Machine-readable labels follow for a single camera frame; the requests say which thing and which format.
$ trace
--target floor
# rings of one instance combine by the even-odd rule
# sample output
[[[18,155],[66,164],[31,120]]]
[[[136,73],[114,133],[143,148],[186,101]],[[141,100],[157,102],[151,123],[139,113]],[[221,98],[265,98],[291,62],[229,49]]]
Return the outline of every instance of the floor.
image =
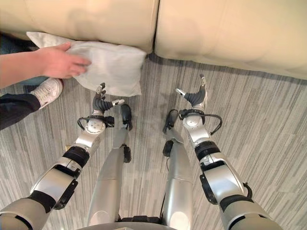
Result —
[[[284,230],[302,230],[307,225],[307,80],[273,74],[167,60],[150,55],[142,69],[142,96],[125,98],[133,111],[130,132],[132,161],[124,165],[120,215],[158,216],[167,177],[162,155],[161,132],[172,109],[189,108],[175,88],[198,90],[199,74],[208,83],[206,113],[223,118],[213,139],[233,167],[253,189],[253,199]],[[22,87],[1,91],[22,93]],[[28,196],[32,184],[73,143],[81,129],[80,116],[91,113],[94,92],[74,79],[55,102],[0,132],[0,208]],[[97,153],[79,177],[69,204],[54,211],[45,230],[74,230],[84,227],[95,180],[111,150],[120,126],[119,108],[115,128],[108,129]],[[207,119],[212,130],[217,121]],[[185,140],[193,168],[194,230],[223,229],[217,206],[206,200],[199,181],[200,169],[188,137],[178,120],[175,128]]]

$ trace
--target beige sofa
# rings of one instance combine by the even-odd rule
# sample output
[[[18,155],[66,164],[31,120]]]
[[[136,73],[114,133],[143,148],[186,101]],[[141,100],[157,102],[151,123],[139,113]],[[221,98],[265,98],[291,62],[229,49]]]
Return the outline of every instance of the beige sofa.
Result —
[[[307,79],[306,0],[1,0],[0,29]]]

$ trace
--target white sneaker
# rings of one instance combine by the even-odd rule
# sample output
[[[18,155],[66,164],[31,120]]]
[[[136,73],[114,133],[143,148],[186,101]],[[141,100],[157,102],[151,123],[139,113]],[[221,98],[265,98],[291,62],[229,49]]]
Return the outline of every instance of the white sneaker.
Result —
[[[63,84],[62,81],[56,78],[48,78],[41,83],[35,90],[31,91],[40,103],[40,108],[44,108],[46,105],[53,102],[62,93]]]

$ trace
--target cushion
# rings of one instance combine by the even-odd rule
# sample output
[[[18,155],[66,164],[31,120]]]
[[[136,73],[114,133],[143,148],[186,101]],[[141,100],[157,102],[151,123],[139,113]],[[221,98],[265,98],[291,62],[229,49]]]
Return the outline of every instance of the cushion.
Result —
[[[160,0],[164,58],[307,79],[307,1]]]
[[[126,97],[141,94],[141,67],[146,56],[144,51],[125,45],[74,41],[40,32],[26,34],[39,48],[70,41],[68,53],[91,60],[87,72],[75,77],[83,87],[96,91],[97,86],[105,82],[107,94]]]
[[[1,0],[0,29],[153,48],[159,0]]]

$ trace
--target human hand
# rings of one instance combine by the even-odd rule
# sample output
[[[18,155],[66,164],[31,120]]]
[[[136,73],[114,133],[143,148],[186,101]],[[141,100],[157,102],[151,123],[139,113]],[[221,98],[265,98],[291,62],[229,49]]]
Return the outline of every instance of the human hand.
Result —
[[[91,61],[65,53],[71,47],[70,42],[58,46],[51,46],[34,51],[40,59],[41,75],[52,78],[71,78],[87,71]]]

